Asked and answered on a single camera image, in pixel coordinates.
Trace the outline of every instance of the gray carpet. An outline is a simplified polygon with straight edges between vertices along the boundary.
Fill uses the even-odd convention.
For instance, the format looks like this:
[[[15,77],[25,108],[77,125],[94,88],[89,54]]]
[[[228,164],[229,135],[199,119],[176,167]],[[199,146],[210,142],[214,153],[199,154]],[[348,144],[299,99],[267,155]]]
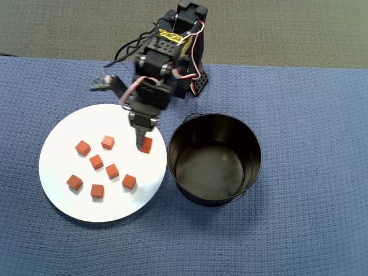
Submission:
[[[201,0],[205,63],[368,68],[367,0]],[[0,52],[113,59],[178,0],[0,0]]]

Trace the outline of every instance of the yellow label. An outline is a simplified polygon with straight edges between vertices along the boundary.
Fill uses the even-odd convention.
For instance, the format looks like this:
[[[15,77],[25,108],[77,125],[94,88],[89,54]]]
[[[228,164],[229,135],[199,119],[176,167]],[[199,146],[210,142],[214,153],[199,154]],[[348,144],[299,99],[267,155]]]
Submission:
[[[182,36],[178,35],[177,33],[170,33],[164,29],[160,29],[160,36],[163,36],[171,41],[174,41],[176,43],[179,43],[179,41],[183,38]]]

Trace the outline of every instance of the black wire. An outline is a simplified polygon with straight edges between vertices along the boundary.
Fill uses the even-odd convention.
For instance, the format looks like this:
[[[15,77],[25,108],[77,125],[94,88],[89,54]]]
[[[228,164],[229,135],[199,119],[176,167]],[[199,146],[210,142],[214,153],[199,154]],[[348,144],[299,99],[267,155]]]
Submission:
[[[115,60],[113,61],[113,62],[110,62],[109,64],[107,64],[107,65],[105,65],[104,66],[104,68],[108,68],[108,67],[110,67],[110,66],[112,66],[112,65],[114,65],[114,64],[116,64],[116,63],[118,63],[118,62],[123,62],[125,59],[127,59],[129,56],[131,56],[131,55],[133,55],[136,51],[138,51],[138,49],[140,48],[140,42],[141,42],[141,40],[142,40],[142,36],[143,35],[147,35],[148,34],[148,36],[146,36],[144,39],[147,39],[147,38],[149,38],[149,37],[152,37],[152,36],[156,36],[156,35],[159,35],[159,28],[158,28],[158,25],[159,25],[159,23],[160,23],[160,21],[161,20],[173,20],[172,18],[170,18],[170,17],[161,17],[160,19],[158,19],[158,21],[157,21],[157,23],[155,24],[155,27],[153,28],[153,30],[152,31],[150,31],[149,33],[141,33],[141,35],[138,37],[138,39],[137,40],[132,40],[131,42],[128,42],[127,44],[125,44],[123,47],[121,47],[119,50],[118,50],[118,52],[116,53],[116,55],[115,55]],[[132,51],[132,52],[130,52],[129,53],[129,51],[128,51],[128,49],[127,49],[127,53],[126,53],[126,55],[124,55],[124,56],[122,56],[121,58],[119,58],[119,59],[117,59],[117,57],[118,57],[118,55],[120,54],[120,52],[126,47],[126,46],[129,46],[129,45],[131,45],[132,43],[134,43],[134,42],[136,42],[137,41],[137,43],[136,43],[136,46],[134,46],[134,47],[130,47],[130,48],[133,48],[134,50]]]
[[[15,57],[19,57],[19,56],[13,55],[11,53],[0,53],[0,56],[15,56]]]
[[[154,27],[150,32],[145,32],[145,33],[141,33],[140,36],[138,37],[138,41],[136,43],[135,46],[129,46],[127,49],[126,49],[126,53],[129,53],[129,49],[130,48],[135,48],[135,47],[138,47],[139,44],[140,44],[140,40],[143,38],[144,35],[150,35],[151,33],[153,33],[154,31],[156,30],[156,27]]]

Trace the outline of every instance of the blue tablecloth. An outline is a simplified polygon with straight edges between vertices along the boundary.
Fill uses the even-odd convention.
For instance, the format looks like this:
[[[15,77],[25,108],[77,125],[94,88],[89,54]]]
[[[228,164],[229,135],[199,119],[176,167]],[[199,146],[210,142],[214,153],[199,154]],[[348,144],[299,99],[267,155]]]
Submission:
[[[207,65],[199,98],[174,99],[165,142],[193,112],[248,124],[263,167],[219,208],[185,199],[167,171],[154,198],[111,223],[77,221],[44,194],[39,154],[85,106],[105,62],[0,58],[0,275],[367,275],[368,70]],[[132,82],[133,66],[108,73]]]

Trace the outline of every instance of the robotic arm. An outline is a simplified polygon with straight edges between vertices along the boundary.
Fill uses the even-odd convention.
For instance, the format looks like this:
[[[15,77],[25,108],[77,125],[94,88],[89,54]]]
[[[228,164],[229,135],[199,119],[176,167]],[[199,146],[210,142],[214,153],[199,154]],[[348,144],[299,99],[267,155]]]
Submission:
[[[117,53],[110,67],[133,55],[134,83],[127,88],[117,76],[98,78],[91,90],[113,90],[129,110],[129,122],[136,129],[136,146],[140,150],[147,131],[159,122],[172,96],[185,98],[188,91],[197,97],[208,82],[202,68],[204,27],[207,8],[181,0],[177,11],[169,10],[159,19],[153,30],[143,33],[136,40],[125,44]],[[119,53],[129,44],[126,55]]]

